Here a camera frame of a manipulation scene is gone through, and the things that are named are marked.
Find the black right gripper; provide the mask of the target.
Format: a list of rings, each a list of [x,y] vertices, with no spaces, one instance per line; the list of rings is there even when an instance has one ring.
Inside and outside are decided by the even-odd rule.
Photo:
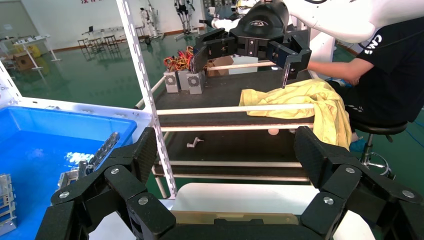
[[[224,28],[196,38],[191,58],[191,73],[204,70],[208,60],[237,54],[267,57],[283,69],[281,88],[308,67],[312,50],[309,31],[291,31],[285,35],[289,21],[287,5],[281,0],[256,3],[229,33]]]

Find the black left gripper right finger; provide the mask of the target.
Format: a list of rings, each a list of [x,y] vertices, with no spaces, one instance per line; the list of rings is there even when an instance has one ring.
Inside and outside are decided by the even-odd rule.
[[[302,226],[329,240],[350,211],[379,228],[386,240],[423,239],[420,194],[369,170],[346,148],[320,141],[307,126],[296,130],[294,152],[319,190],[300,217]]]

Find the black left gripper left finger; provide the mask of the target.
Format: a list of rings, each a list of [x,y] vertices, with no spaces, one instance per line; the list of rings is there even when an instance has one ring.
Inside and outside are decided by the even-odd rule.
[[[162,239],[176,218],[146,187],[156,157],[155,130],[147,127],[135,143],[114,149],[99,169],[52,195],[36,239],[87,240],[114,212],[138,240]]]

